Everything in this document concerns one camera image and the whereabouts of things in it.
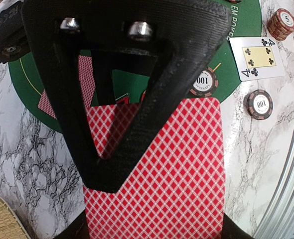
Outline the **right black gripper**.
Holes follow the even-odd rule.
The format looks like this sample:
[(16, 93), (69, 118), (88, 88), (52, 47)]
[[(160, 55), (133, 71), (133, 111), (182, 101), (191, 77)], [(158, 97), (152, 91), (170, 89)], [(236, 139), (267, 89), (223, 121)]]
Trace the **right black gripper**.
[(22, 22), (23, 2), (17, 1), (0, 13), (0, 62), (13, 62), (30, 52)]

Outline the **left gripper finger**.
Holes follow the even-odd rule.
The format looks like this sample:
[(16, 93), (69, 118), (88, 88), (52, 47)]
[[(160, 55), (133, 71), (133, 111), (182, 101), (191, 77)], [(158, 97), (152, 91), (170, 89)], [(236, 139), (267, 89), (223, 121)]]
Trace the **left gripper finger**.
[[(22, 20), (44, 89), (84, 184), (119, 191), (158, 132), (208, 66), (231, 28), (211, 0), (26, 0)], [(109, 159), (90, 132), (78, 57), (90, 50), (98, 103), (124, 106), (131, 90), (111, 72), (147, 74), (142, 106)]]

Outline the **black 100 chips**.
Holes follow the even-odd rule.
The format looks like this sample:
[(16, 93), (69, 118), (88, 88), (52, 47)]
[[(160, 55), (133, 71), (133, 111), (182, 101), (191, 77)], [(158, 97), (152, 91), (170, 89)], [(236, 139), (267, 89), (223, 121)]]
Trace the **black 100 chips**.
[(190, 92), (197, 97), (210, 97), (217, 90), (219, 85), (216, 73), (208, 67), (203, 70), (191, 86)]

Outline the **four of clubs card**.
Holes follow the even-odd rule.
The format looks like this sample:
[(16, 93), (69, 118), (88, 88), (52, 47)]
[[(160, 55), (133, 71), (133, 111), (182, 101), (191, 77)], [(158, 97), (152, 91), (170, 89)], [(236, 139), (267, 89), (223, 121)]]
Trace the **four of clubs card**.
[(285, 75), (273, 37), (232, 37), (229, 41), (242, 82)]

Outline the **red card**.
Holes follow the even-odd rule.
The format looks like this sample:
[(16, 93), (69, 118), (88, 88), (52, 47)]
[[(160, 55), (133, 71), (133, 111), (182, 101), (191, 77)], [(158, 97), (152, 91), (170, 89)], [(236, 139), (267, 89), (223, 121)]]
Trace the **red card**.
[(43, 90), (40, 101), (38, 103), (38, 108), (46, 113), (47, 115), (51, 116), (52, 118), (56, 119), (55, 112), (51, 106), (49, 98), (45, 90)]
[(92, 58), (89, 56), (79, 56), (78, 67), (84, 105), (85, 107), (90, 107), (95, 92)]

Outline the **red yellow 5 chip stack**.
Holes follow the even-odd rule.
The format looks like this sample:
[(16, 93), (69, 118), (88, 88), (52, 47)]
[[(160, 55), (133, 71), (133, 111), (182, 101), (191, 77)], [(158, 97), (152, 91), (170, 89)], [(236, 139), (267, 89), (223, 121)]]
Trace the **red yellow 5 chip stack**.
[(268, 20), (267, 30), (277, 41), (284, 41), (294, 32), (294, 16), (286, 9), (279, 8)]

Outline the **black red 100 chip stack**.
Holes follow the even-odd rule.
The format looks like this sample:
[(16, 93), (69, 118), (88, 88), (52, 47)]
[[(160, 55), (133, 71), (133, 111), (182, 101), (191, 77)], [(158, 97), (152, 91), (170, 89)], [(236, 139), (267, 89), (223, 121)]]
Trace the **black red 100 chip stack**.
[(245, 97), (244, 106), (253, 119), (266, 120), (271, 116), (274, 104), (267, 91), (257, 89)]

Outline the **red playing card deck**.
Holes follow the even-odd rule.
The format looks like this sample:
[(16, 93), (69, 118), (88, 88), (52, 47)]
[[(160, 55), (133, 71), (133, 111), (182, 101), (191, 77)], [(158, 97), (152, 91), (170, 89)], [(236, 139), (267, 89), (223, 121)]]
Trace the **red playing card deck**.
[(117, 193), (84, 189), (90, 238), (221, 238), (223, 153), (219, 101), (183, 100)]

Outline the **triangular black red dealer button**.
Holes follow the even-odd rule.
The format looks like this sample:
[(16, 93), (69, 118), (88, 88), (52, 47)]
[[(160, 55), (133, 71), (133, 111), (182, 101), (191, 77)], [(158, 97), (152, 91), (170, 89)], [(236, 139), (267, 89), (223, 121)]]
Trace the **triangular black red dealer button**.
[(140, 97), (139, 97), (138, 100), (131, 100), (130, 94), (129, 93), (125, 93), (122, 96), (116, 98), (116, 104), (125, 104), (125, 105), (128, 105), (128, 104), (141, 103), (144, 100), (145, 95), (146, 95), (146, 90), (144, 90), (141, 93), (141, 95), (140, 95)]

